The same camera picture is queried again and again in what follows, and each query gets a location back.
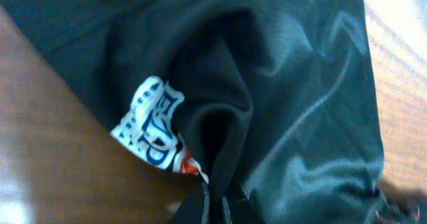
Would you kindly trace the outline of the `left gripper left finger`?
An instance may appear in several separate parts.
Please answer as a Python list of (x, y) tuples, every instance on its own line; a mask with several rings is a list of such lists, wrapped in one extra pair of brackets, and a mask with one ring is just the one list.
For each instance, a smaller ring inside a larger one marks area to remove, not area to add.
[(206, 183), (196, 185), (181, 202), (169, 224), (208, 224), (209, 189)]

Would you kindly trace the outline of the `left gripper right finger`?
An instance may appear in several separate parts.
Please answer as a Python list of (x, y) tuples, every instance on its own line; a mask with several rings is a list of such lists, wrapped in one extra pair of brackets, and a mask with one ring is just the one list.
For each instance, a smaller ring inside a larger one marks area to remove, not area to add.
[(227, 192), (222, 197), (223, 223), (264, 224), (242, 192)]

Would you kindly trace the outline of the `black orange-patterned jersey shirt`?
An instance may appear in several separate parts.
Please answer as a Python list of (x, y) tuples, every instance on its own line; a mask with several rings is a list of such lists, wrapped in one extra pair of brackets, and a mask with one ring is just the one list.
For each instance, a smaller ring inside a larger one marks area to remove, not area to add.
[(382, 180), (363, 0), (1, 0), (129, 152), (196, 174), (209, 223), (425, 223)]

